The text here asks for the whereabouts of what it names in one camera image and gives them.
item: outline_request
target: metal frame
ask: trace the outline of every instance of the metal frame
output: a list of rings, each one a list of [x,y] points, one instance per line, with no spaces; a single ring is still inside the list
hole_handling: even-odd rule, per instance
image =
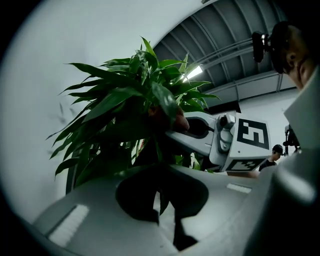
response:
[[[217,43],[214,40],[214,38],[211,36],[211,34],[209,33],[209,31],[206,28],[206,26],[199,20],[199,18],[197,18],[196,14],[191,15],[190,18],[201,29],[201,31],[203,32],[203,34],[206,36],[206,38],[208,39],[209,43],[211,44],[212,48],[215,51],[217,51],[218,50]],[[221,65],[222,65],[222,69],[223,69],[225,78],[229,82],[231,79],[230,79],[230,74],[229,74],[227,65],[224,62],[222,62]]]
[[[236,81],[233,81],[233,82],[234,82],[234,84],[235,84],[236,99],[237,99],[237,101],[239,102],[239,101],[240,101],[240,98],[239,98],[238,85],[237,85]]]
[[[281,90],[281,86],[282,86],[282,79],[284,77],[284,74],[279,74],[278,75],[278,83],[277,83],[277,86],[276,86],[276,92],[280,92]]]
[[[187,32],[187,34],[192,38],[192,40],[194,41],[194,43],[196,44],[196,46],[198,46],[199,50],[201,51],[201,53],[205,56],[206,53],[204,51],[204,49],[202,49],[201,45],[199,44],[198,40],[194,37],[194,35],[190,32],[190,30],[186,27],[186,25],[183,24],[183,22],[180,23],[181,27]],[[209,70],[206,70],[207,74],[209,75],[212,83],[214,84],[215,81],[210,73]]]
[[[221,62],[230,60],[230,59],[232,59],[234,57],[241,56],[243,54],[251,53],[253,51],[254,51],[254,47],[253,46],[247,47],[245,49],[234,51],[234,52],[229,53],[227,55],[224,55],[224,56],[222,56],[222,57],[220,57],[220,58],[218,58],[218,59],[216,59],[214,61],[209,62],[208,64],[204,65],[204,68],[208,69],[208,68],[210,68],[210,67],[212,67],[214,65],[217,65],[217,64],[219,64]]]
[[[236,36],[232,30],[232,28],[230,27],[227,19],[225,18],[225,16],[223,15],[223,13],[219,10],[219,8],[217,6],[215,6],[214,4],[211,4],[210,5],[212,8],[214,8],[216,10],[216,12],[219,14],[219,16],[221,17],[221,19],[223,20],[224,24],[226,25],[226,27],[228,28],[232,38],[233,38],[233,41],[236,43],[237,42],[237,39],[236,39]],[[246,70],[245,70],[245,64],[244,64],[244,59],[242,58],[241,55],[239,55],[240,57],[240,62],[241,62],[241,67],[242,67],[242,72],[243,72],[243,76],[246,77]]]
[[[246,46],[246,45],[250,45],[250,44],[252,44],[252,39],[248,38],[248,39],[245,39],[243,41],[239,41],[239,42],[230,44],[230,45],[228,45],[226,47],[223,47],[223,48],[221,48],[219,50],[213,51],[213,52],[209,53],[208,55],[198,59],[196,62],[197,63],[203,63],[203,62],[205,62],[205,61],[207,61],[207,60],[209,60],[211,58],[214,58],[214,57],[216,57],[218,55],[221,55],[221,54],[223,54],[225,52],[228,52],[228,51],[231,51],[233,49],[236,49],[236,48],[239,48],[239,47],[243,47],[243,46]]]
[[[275,2],[273,0],[269,0],[268,2],[270,4],[271,8],[273,9],[273,12],[276,14],[278,22],[281,22],[281,16],[280,16],[279,10],[278,10]]]
[[[253,34],[253,29],[250,25],[250,22],[249,20],[247,19],[247,16],[245,15],[245,12],[244,10],[242,9],[241,5],[239,4],[238,0],[233,0],[233,3],[235,5],[235,7],[238,9],[239,13],[241,14],[242,18],[245,20],[245,24],[246,26],[248,27],[249,29],[249,33],[250,33],[250,36]],[[258,62],[256,62],[256,67],[258,69],[258,72],[260,73],[260,64]]]
[[[220,91],[223,91],[223,90],[235,87],[235,86],[240,86],[240,85],[243,85],[243,84],[246,84],[249,82],[259,81],[264,78],[271,78],[271,77],[278,76],[278,75],[279,74],[275,71],[268,71],[268,72],[264,72],[264,73],[260,73],[260,74],[255,74],[252,76],[245,77],[243,79],[239,79],[239,80],[235,80],[233,82],[226,83],[225,85],[219,86],[217,88],[206,90],[202,93],[203,94],[214,94],[214,93],[217,93],[217,92],[220,92]]]

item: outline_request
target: black camera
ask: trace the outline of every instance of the black camera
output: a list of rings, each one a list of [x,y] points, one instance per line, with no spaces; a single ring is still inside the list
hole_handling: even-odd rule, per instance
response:
[[[265,53],[270,51],[268,37],[268,34],[262,34],[258,31],[252,34],[253,58],[258,63],[262,62]]]

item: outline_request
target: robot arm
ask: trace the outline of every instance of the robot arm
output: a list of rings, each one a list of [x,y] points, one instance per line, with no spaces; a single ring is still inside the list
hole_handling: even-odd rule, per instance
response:
[[[166,135],[185,151],[207,158],[215,172],[251,172],[270,156],[269,128],[265,121],[222,114],[213,118],[203,112],[188,112],[188,132]]]

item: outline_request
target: fluorescent light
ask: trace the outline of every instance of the fluorescent light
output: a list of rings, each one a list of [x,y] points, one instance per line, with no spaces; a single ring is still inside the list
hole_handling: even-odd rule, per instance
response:
[[[202,72],[203,72],[202,68],[200,66],[197,66],[194,70],[191,71],[190,74],[188,74],[187,78],[185,78],[183,82],[188,81],[188,79],[191,79]]]

